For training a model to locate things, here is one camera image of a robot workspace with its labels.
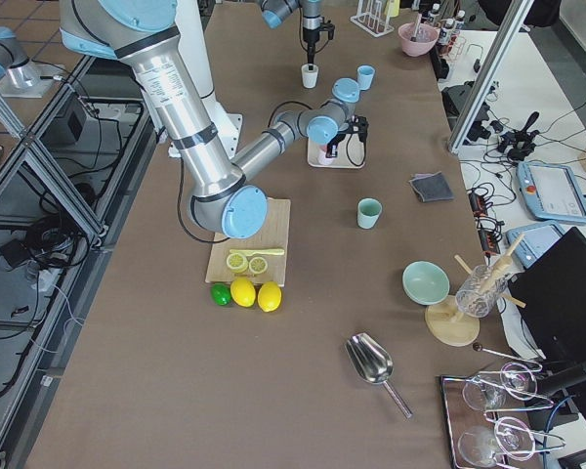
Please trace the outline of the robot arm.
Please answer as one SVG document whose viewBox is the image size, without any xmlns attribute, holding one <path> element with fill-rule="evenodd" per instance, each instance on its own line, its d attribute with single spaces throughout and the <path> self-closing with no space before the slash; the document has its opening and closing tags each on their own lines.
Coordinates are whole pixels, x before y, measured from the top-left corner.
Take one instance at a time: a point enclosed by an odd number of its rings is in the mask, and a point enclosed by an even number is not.
<svg viewBox="0 0 586 469">
<path fill-rule="evenodd" d="M 359 100 L 356 81 L 341 78 L 321 107 L 280 114 L 230 157 L 192 80 L 210 69 L 196 2 L 62 1 L 60 15 L 66 48 L 132 68 L 194 179 L 189 217 L 230 238 L 255 235 L 268 215 L 267 196 L 250 180 L 300 138 L 329 143 Z"/>
<path fill-rule="evenodd" d="M 335 25 L 322 14 L 320 0 L 263 0 L 258 1 L 262 18 L 269 28 L 282 25 L 295 12 L 300 14 L 300 44 L 306 53 L 309 70 L 315 71 L 315 55 L 321 34 L 327 34 L 324 46 L 334 38 Z"/>
</svg>

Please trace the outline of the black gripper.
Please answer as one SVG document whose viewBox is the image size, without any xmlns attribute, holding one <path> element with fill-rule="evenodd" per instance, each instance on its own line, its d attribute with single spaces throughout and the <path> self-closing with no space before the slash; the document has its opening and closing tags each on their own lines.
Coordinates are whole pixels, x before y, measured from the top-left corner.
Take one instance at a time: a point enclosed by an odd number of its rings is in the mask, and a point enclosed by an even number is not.
<svg viewBox="0 0 586 469">
<path fill-rule="evenodd" d="M 335 136 L 335 142 L 326 146 L 327 157 L 338 156 L 338 144 L 348 135 L 357 135 L 358 140 L 365 146 L 368 136 L 368 120 L 362 115 L 354 115 L 348 122 L 344 130 L 340 130 Z"/>
<path fill-rule="evenodd" d="M 326 18 L 302 18 L 301 41 L 302 47 L 307 52 L 308 68 L 314 67 L 314 55 L 316 44 L 320 40 L 322 32 L 328 34 L 328 41 L 334 38 L 335 25 Z"/>
</svg>

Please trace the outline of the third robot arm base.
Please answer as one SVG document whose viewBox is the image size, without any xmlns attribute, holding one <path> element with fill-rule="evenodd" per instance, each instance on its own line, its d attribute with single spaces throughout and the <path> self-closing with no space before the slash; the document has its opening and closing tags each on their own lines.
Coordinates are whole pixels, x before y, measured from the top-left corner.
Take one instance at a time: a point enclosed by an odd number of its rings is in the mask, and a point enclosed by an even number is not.
<svg viewBox="0 0 586 469">
<path fill-rule="evenodd" d="M 50 89 L 51 79 L 41 78 L 43 68 L 35 64 L 16 34 L 0 26 L 0 94 L 6 98 L 40 99 Z"/>
</svg>

